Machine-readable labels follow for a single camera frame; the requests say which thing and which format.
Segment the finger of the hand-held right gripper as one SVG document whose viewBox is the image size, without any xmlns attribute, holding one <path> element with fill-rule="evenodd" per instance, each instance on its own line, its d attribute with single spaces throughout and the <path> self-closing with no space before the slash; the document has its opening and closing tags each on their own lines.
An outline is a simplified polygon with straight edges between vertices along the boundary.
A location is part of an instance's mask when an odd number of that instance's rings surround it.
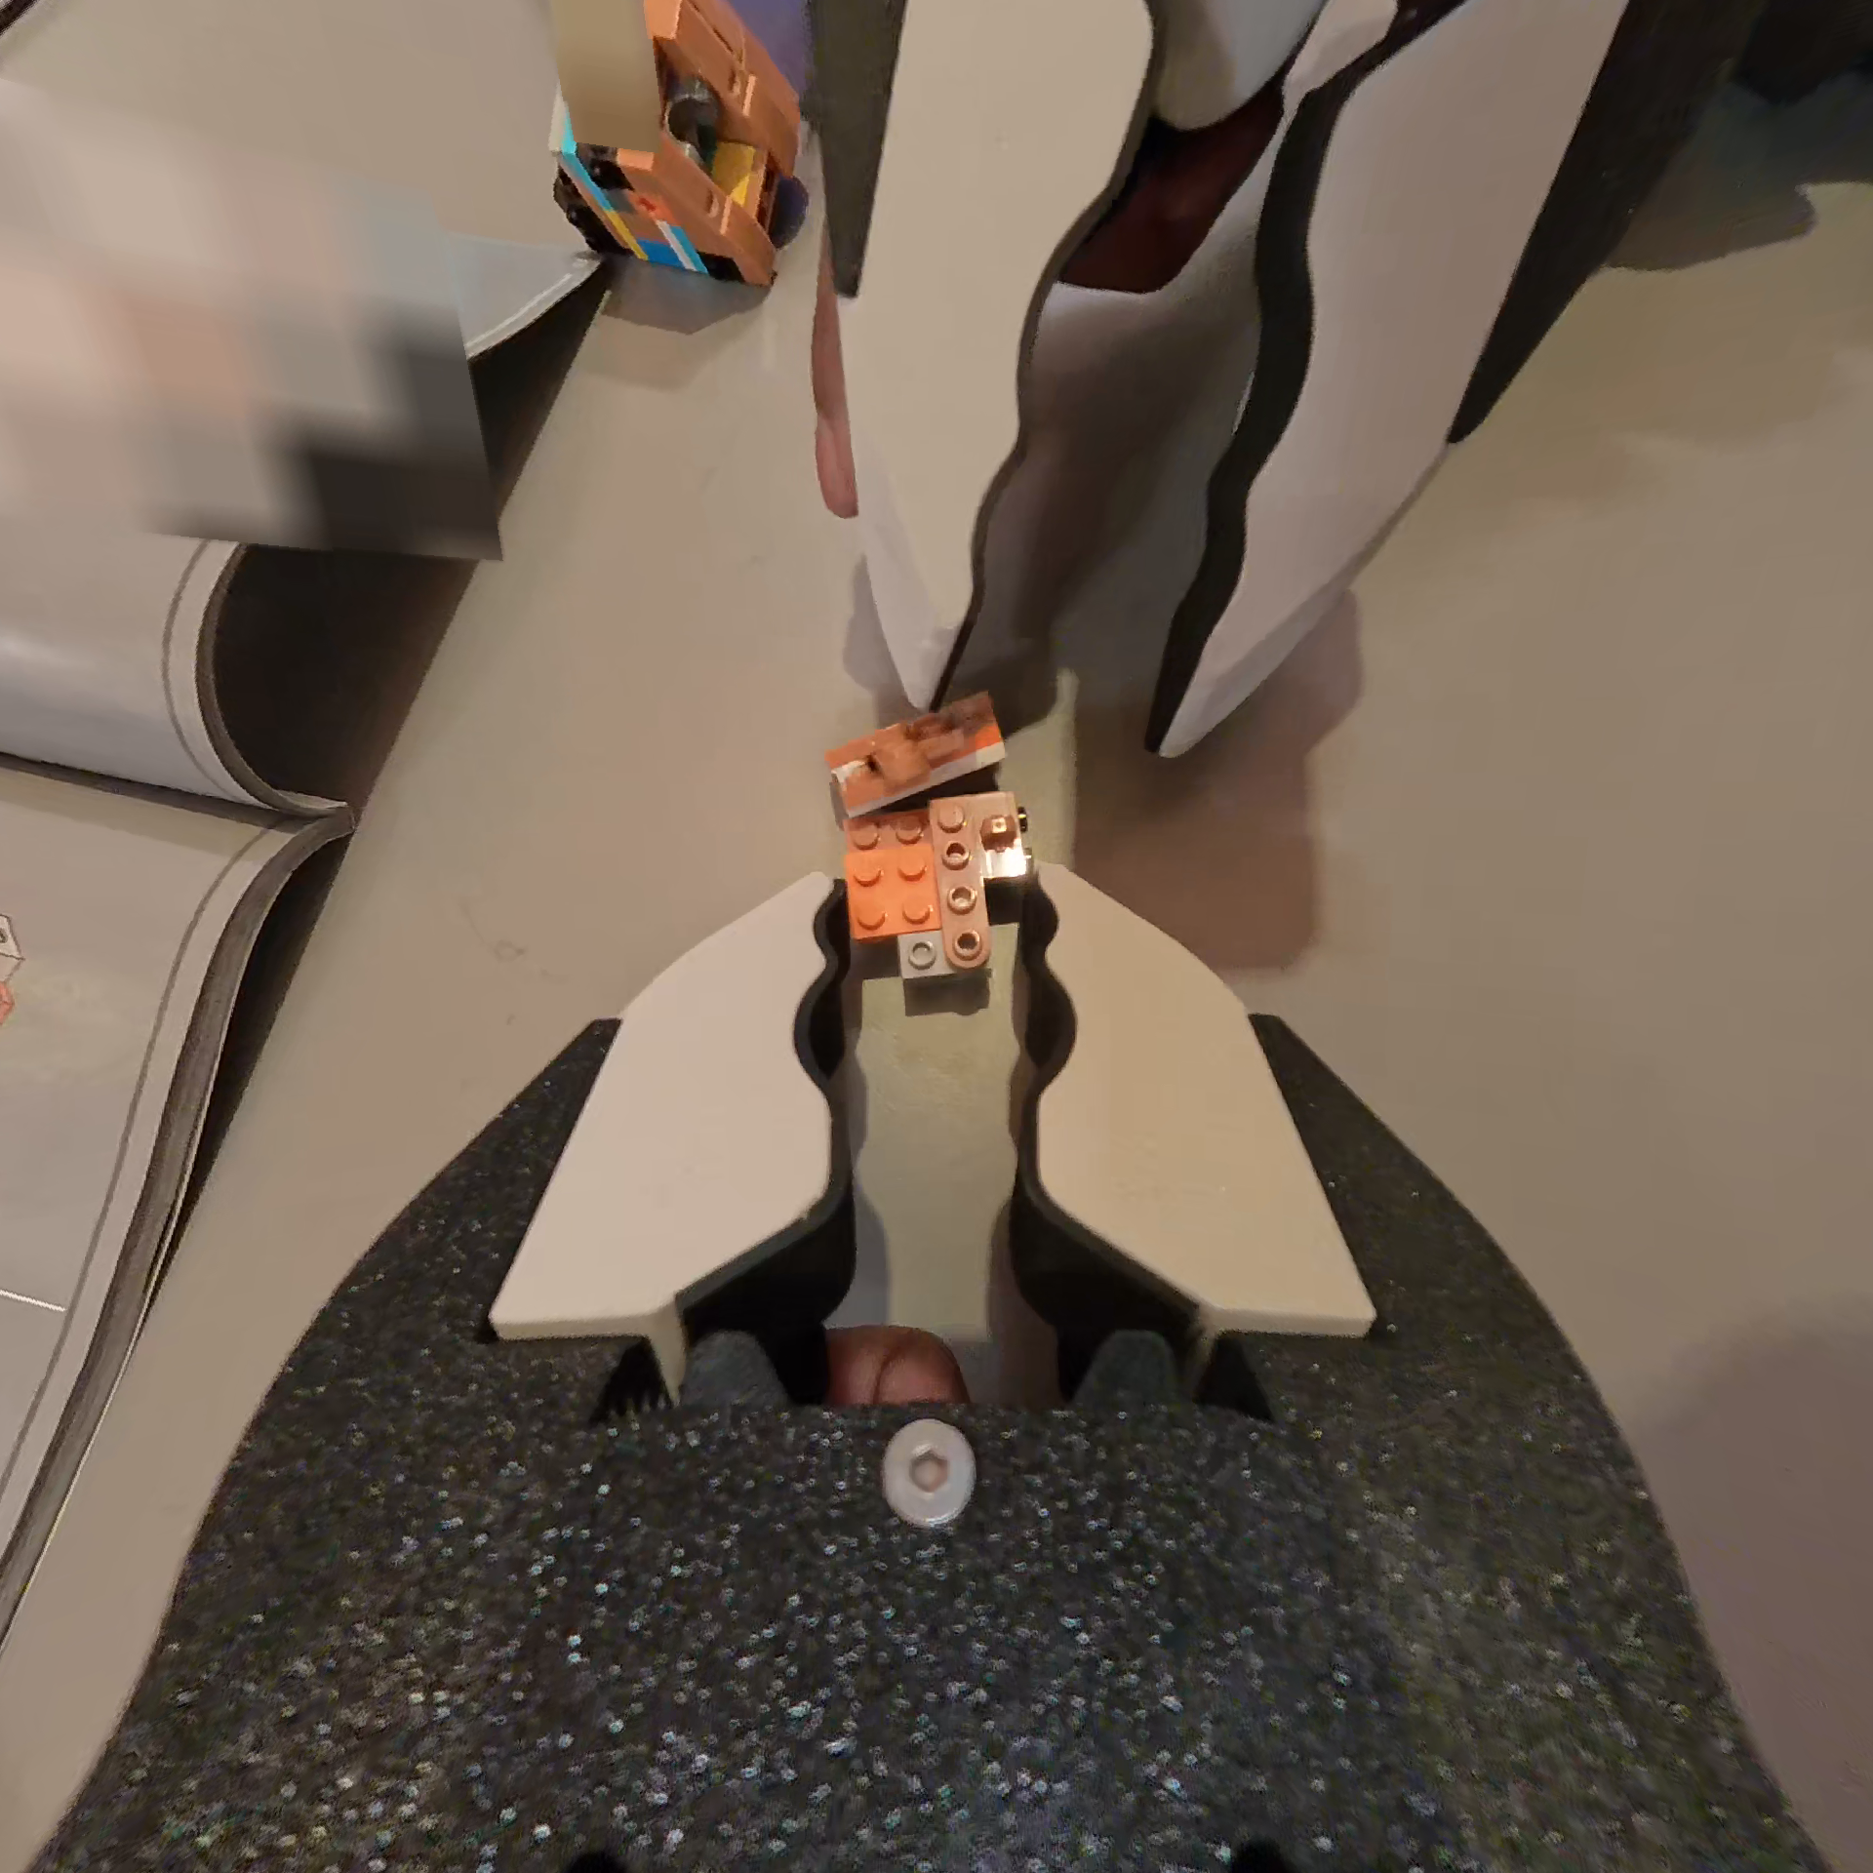
<svg viewBox="0 0 1873 1873">
<path fill-rule="evenodd" d="M 1438 466 L 1624 13 L 1325 5 L 1284 76 L 1256 364 L 1169 626 L 1161 759 L 1276 671 Z"/>
<path fill-rule="evenodd" d="M 993 680 L 1022 530 L 1246 399 L 1308 5 L 855 5 L 855 526 L 902 699 Z"/>
</svg>

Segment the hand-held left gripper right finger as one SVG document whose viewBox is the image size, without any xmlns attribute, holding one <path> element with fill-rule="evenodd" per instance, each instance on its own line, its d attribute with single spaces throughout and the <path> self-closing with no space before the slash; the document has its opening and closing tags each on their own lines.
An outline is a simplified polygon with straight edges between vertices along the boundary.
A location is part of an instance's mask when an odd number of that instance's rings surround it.
<svg viewBox="0 0 1873 1873">
<path fill-rule="evenodd" d="M 1362 1339 L 1375 1310 L 1240 996 L 1059 863 L 1018 928 L 1009 1249 L 1064 1335 Z"/>
</svg>

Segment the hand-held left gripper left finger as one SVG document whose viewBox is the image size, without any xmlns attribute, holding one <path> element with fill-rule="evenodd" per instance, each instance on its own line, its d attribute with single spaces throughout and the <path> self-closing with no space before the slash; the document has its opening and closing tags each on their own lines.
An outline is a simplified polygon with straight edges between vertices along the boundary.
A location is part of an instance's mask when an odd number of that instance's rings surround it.
<svg viewBox="0 0 1873 1873">
<path fill-rule="evenodd" d="M 504 1343 L 819 1329 L 855 1263 L 841 909 L 807 875 L 632 996 L 489 1310 Z"/>
</svg>

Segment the small orange brown brick assembly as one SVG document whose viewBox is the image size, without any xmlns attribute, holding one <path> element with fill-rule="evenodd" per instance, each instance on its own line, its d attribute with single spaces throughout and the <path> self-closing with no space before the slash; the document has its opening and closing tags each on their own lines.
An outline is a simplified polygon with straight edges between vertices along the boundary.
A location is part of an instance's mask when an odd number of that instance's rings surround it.
<svg viewBox="0 0 1873 1873">
<path fill-rule="evenodd" d="M 1018 922 L 1036 859 L 1007 789 L 941 791 L 844 828 L 852 946 L 908 999 L 983 999 L 995 934 Z"/>
</svg>

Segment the tan and orange brick plate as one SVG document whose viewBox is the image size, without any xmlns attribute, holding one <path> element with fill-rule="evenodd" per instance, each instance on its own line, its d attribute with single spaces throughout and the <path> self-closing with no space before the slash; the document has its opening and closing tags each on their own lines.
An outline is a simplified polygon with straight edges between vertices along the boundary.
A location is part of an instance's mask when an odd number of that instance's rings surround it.
<svg viewBox="0 0 1873 1873">
<path fill-rule="evenodd" d="M 1004 760 L 993 697 L 976 691 L 826 750 L 842 821 L 889 811 Z"/>
</svg>

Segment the grey instruction booklet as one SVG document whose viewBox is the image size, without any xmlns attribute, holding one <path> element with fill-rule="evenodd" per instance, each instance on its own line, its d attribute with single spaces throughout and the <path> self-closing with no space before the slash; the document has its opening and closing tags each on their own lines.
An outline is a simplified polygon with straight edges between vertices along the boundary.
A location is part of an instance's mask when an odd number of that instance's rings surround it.
<svg viewBox="0 0 1873 1873">
<path fill-rule="evenodd" d="M 580 245 L 86 98 L 5 5 L 5 1627 L 150 1311 L 227 1031 L 581 325 Z"/>
</svg>

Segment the grey desk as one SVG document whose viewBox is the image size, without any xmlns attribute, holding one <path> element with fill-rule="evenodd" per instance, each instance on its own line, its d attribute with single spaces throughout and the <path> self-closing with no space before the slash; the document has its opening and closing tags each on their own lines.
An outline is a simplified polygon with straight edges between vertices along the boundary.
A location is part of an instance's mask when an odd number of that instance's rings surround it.
<svg viewBox="0 0 1873 1873">
<path fill-rule="evenodd" d="M 1868 78 L 1725 92 L 1350 598 L 1142 751 L 1201 536 L 1193 319 L 1051 323 L 996 615 L 1011 780 L 1277 1015 L 1553 1311 L 1723 1672 L 1868 1868 Z M 812 271 L 626 285 L 277 993 L 5 1653 L 5 1868 L 147 1662 L 223 1466 L 391 1218 L 574 1031 L 821 860 L 891 675 L 812 480 Z"/>
</svg>

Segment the person's left hand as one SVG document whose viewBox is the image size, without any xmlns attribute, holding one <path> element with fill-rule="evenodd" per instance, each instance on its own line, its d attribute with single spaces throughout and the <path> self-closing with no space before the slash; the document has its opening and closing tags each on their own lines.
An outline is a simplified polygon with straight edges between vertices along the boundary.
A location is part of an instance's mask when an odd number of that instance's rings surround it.
<svg viewBox="0 0 1873 1873">
<path fill-rule="evenodd" d="M 826 1331 L 830 1410 L 967 1401 L 967 1380 L 952 1346 L 932 1331 L 897 1325 Z"/>
</svg>

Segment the colourful brick model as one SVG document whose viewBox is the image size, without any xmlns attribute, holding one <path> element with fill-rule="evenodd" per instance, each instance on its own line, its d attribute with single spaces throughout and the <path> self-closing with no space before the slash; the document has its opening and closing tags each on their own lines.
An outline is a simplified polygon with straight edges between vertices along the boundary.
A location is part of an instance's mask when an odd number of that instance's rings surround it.
<svg viewBox="0 0 1873 1873">
<path fill-rule="evenodd" d="M 552 202 L 599 255 L 767 290 L 805 210 L 793 84 L 727 3 L 550 3 Z"/>
</svg>

